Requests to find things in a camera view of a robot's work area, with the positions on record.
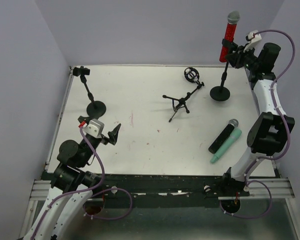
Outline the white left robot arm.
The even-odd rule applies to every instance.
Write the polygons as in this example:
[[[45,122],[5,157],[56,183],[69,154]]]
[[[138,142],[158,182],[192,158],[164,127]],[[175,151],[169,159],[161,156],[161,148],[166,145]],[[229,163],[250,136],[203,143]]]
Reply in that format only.
[[[57,240],[80,207],[99,190],[106,178],[97,153],[100,144],[115,145],[121,125],[103,135],[104,123],[97,118],[79,117],[81,142],[69,139],[58,150],[59,165],[52,174],[44,205],[25,234],[25,240]]]

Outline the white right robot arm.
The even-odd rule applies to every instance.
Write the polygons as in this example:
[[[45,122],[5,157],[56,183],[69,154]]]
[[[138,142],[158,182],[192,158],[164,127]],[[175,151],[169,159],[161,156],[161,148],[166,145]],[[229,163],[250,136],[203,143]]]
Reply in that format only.
[[[223,193],[243,191],[252,172],[288,144],[295,120],[281,108],[277,94],[273,68],[280,50],[279,45],[268,42],[259,56],[255,56],[254,49],[239,46],[225,57],[233,68],[249,72],[248,81],[259,116],[248,132],[244,154],[222,176],[219,188]]]

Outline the red glitter microphone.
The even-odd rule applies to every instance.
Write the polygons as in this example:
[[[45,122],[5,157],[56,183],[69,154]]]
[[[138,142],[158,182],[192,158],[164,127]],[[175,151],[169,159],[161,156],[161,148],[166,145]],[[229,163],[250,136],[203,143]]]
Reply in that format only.
[[[226,55],[229,53],[229,50],[232,48],[232,43],[234,41],[235,32],[237,24],[240,20],[240,13],[237,10],[230,12],[227,16],[227,26],[225,30],[224,38],[222,39],[222,48],[219,57],[221,63],[225,63]]]

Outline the round-base mic stand with clip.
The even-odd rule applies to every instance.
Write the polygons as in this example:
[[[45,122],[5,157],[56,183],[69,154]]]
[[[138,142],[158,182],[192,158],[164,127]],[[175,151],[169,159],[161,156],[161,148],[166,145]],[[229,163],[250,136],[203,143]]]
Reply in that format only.
[[[230,91],[225,87],[225,81],[227,79],[229,63],[226,61],[224,71],[221,76],[220,85],[213,87],[209,94],[210,97],[217,102],[224,102],[230,98]]]

